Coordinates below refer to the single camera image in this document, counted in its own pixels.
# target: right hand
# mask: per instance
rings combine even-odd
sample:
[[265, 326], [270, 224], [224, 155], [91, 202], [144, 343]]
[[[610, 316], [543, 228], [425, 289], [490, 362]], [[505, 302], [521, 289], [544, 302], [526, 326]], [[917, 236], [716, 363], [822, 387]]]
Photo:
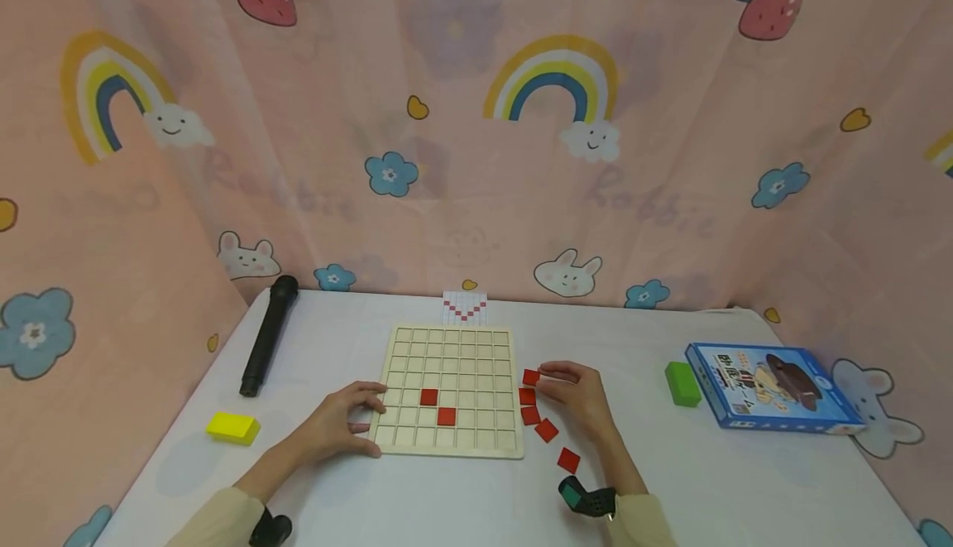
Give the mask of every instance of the right hand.
[[553, 378], [537, 382], [539, 394], [563, 404], [590, 441], [619, 434], [598, 371], [572, 361], [547, 361], [539, 366], [539, 372]]

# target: tabletop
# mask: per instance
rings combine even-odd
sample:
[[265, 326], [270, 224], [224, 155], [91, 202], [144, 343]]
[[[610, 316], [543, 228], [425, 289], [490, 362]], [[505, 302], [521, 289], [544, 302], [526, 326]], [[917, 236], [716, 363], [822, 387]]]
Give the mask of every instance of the tabletop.
[[[164, 545], [328, 392], [381, 377], [395, 324], [439, 324], [443, 303], [302, 290], [267, 382], [244, 398], [238, 388], [268, 298], [266, 290], [251, 305], [96, 546]], [[704, 401], [672, 403], [664, 368], [684, 359], [688, 343], [779, 344], [753, 311], [490, 301], [488, 315], [490, 326], [513, 330], [520, 370], [563, 358], [601, 370], [620, 432], [682, 547], [922, 547], [850, 439], [721, 429]], [[602, 484], [596, 455], [558, 408], [539, 409], [563, 433], [546, 444], [524, 429], [522, 460], [385, 454], [299, 471], [269, 504], [294, 522], [285, 545], [602, 545], [606, 523], [572, 514], [557, 491], [563, 446], [582, 455], [577, 476], [588, 489]], [[251, 447], [208, 438], [219, 410], [260, 421]]]

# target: hand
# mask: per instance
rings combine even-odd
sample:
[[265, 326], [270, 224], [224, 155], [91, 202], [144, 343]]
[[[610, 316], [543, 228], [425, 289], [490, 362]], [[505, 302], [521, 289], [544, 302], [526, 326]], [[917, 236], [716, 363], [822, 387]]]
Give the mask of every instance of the hand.
[[598, 443], [619, 434], [598, 371], [572, 361], [548, 361], [539, 366], [539, 372], [554, 378], [537, 382], [539, 394], [563, 404], [590, 441]]
[[293, 444], [301, 457], [309, 462], [320, 462], [343, 452], [364, 453], [372, 458], [380, 458], [381, 448], [376, 443], [354, 435], [366, 432], [370, 425], [349, 422], [347, 414], [358, 406], [384, 413], [387, 409], [377, 395], [386, 390], [384, 384], [356, 381], [328, 394], [286, 441]]

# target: sleeve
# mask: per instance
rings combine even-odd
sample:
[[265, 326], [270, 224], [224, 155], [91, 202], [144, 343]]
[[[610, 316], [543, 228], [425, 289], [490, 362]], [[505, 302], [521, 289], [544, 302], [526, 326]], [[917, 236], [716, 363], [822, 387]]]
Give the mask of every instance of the sleeve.
[[609, 536], [612, 547], [677, 547], [655, 496], [616, 496]]
[[248, 547], [265, 506], [244, 491], [215, 493], [165, 547]]

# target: wooden grid board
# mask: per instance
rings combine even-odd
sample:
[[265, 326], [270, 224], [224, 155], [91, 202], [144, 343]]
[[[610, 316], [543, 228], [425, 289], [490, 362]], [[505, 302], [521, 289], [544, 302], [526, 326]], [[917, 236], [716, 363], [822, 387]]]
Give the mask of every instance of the wooden grid board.
[[395, 326], [381, 382], [387, 413], [371, 417], [369, 435], [381, 452], [523, 458], [508, 328]]

